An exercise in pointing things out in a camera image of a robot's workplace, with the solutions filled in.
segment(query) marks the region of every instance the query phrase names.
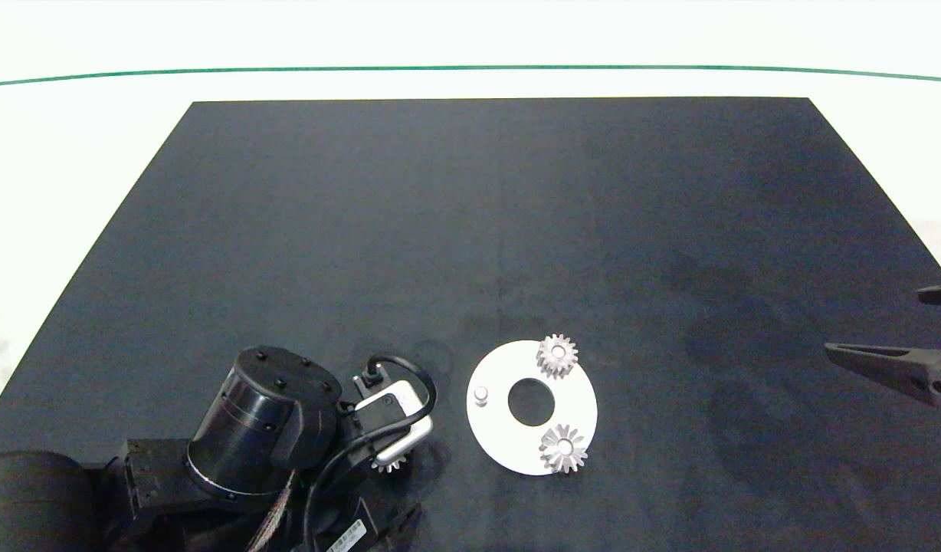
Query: metal gear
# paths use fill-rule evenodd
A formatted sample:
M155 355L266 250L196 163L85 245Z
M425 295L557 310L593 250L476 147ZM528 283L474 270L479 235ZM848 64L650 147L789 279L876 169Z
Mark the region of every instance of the metal gear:
M578 433L578 429L571 431L568 425L562 427L561 424L545 432L542 436L542 444L538 447L542 453L541 458L545 461L545 467L563 474L568 474L569 469L574 472L579 471L580 465L584 465L586 447L579 446L583 437Z
M552 334L539 342L535 360L546 376L566 377L579 358L575 343L562 334Z
M402 462L406 462L406 457L404 455L401 455L398 460L394 461L390 465L379 465L377 462L372 462L372 469L377 469L379 474L382 472L386 472L386 474L392 474L394 469L402 469Z

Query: small gear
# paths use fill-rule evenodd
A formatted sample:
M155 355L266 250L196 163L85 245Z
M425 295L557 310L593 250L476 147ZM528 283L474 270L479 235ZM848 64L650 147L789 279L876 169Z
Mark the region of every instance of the small gear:
M545 461L545 467L554 472L568 474L569 469L574 472L579 471L580 465L583 465L583 459L586 458L586 447L580 447L579 443L583 437L578 435L579 430L569 430L569 426L562 427L556 425L555 429L549 429L542 436L542 444L538 447L541 451L541 458Z
M539 343L535 360L546 376L566 377L573 364L579 360L576 357L578 352L579 349L568 337L552 334Z
M379 471L379 474L381 474L382 472L386 472L386 474L392 474L394 469L402 468L402 462L406 462L406 457L404 455L401 455L401 457L399 457L398 460L394 461L390 465L379 465L377 464L377 462L372 462L372 469L377 469L377 471Z

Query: black tabletop surface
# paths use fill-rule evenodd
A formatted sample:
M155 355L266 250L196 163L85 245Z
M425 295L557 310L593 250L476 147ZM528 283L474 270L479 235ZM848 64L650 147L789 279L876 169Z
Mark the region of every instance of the black tabletop surface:
M194 104L0 401L0 451L186 437L235 354L436 380L416 550L941 550L941 412L824 341L941 346L941 270L806 99ZM489 350L579 343L578 474L499 467Z

